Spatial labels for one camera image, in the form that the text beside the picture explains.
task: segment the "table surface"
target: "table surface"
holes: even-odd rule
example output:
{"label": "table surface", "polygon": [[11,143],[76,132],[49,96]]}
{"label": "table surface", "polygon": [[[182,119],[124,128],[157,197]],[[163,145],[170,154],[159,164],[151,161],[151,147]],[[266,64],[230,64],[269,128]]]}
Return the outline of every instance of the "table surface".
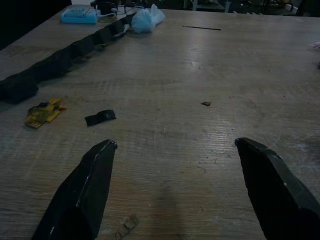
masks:
{"label": "table surface", "polygon": [[[164,10],[153,33],[128,33],[20,104],[0,102],[0,238],[30,239],[62,181],[96,143],[118,143],[98,239],[126,216],[126,240],[263,240],[237,137],[280,154],[320,199],[320,20]],[[221,31],[182,25],[221,28]],[[103,26],[54,16],[0,52],[0,77]],[[67,110],[38,130],[30,107]],[[211,106],[201,105],[210,101]],[[87,127],[113,109],[116,120]]]}

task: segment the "plastic bag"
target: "plastic bag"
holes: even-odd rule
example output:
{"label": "plastic bag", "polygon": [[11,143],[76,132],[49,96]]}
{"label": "plastic bag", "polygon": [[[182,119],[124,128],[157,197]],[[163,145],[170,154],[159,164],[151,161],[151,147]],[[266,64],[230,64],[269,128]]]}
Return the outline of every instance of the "plastic bag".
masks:
{"label": "plastic bag", "polygon": [[156,25],[161,23],[166,16],[158,7],[154,4],[151,6],[151,10],[142,9],[138,11],[132,18],[132,27],[136,33],[153,32]]}

